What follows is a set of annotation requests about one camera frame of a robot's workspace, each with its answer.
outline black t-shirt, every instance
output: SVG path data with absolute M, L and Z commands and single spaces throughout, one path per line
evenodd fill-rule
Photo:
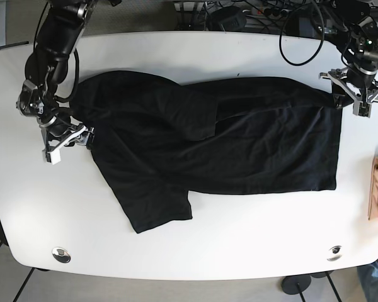
M 95 127 L 96 165 L 137 233 L 192 218 L 188 191 L 334 190 L 341 110 L 280 77 L 180 86 L 116 71 L 79 84 L 74 117 Z

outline floor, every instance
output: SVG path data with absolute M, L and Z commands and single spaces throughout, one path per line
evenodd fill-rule
M 7 44 L 33 40 L 43 7 L 42 2 L 11 0 L 7 3 Z M 175 26 L 175 9 L 171 3 L 158 0 L 124 0 L 123 4 L 113 8 L 107 1 L 102 0 L 84 34 L 174 30 Z M 29 270 L 29 267 L 24 267 L 13 259 L 8 247 L 1 247 L 0 302 L 13 300 Z M 355 268 L 335 271 L 332 278 L 343 301 L 365 301 Z M 281 292 L 281 280 L 278 277 L 243 281 L 145 281 L 35 271 L 18 301 L 301 301 L 299 296 L 287 296 Z M 308 302 L 336 300 L 326 279 L 313 279 L 304 294 Z

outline white table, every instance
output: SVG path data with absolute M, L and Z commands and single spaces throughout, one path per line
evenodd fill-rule
M 312 54 L 314 40 L 285 38 L 289 59 Z M 136 70 L 185 84 L 248 76 L 289 77 L 330 91 L 319 72 L 342 67 L 325 43 L 304 67 L 287 65 L 278 37 L 246 33 L 159 32 L 83 38 L 81 78 Z M 371 119 L 343 112 L 336 191 L 221 196 L 189 193 L 193 220 L 137 235 L 88 150 L 42 161 L 34 119 L 15 102 L 32 47 L 0 51 L 0 219 L 15 259 L 26 266 L 98 276 L 169 280 L 247 279 L 328 271 L 378 258 L 378 221 L 368 221 L 370 168 L 378 152 L 378 104 Z M 69 94 L 74 62 L 59 94 Z M 342 257 L 327 260 L 341 245 Z M 54 247 L 71 254 L 68 264 Z

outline black robotic arm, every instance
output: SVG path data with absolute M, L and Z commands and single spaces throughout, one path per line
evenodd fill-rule
M 33 53 L 25 65 L 26 80 L 17 107 L 22 115 L 37 119 L 45 142 L 45 160 L 52 164 L 60 161 L 60 148 L 75 143 L 88 147 L 94 136 L 93 128 L 73 125 L 70 109 L 60 104 L 69 102 L 76 93 L 79 77 L 76 45 L 96 2 L 51 0 Z M 335 35 L 325 35 L 325 39 L 336 45 L 342 60 L 347 61 L 344 69 L 332 69 L 320 76 L 332 81 L 338 108 L 353 103 L 356 115 L 369 117 L 372 103 L 378 101 L 378 82 L 375 81 L 378 27 L 370 17 L 370 7 L 366 0 L 320 0 L 319 7 L 337 29 Z M 317 32 L 321 30 L 316 24 L 314 27 Z M 66 78 L 72 53 L 76 59 L 74 87 L 68 98 L 60 98 L 55 95 L 57 86 Z M 354 93 L 347 84 L 352 84 L 360 93 Z

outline person's leg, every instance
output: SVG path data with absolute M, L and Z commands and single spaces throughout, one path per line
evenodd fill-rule
M 378 302 L 378 263 L 358 266 L 357 274 L 367 302 Z

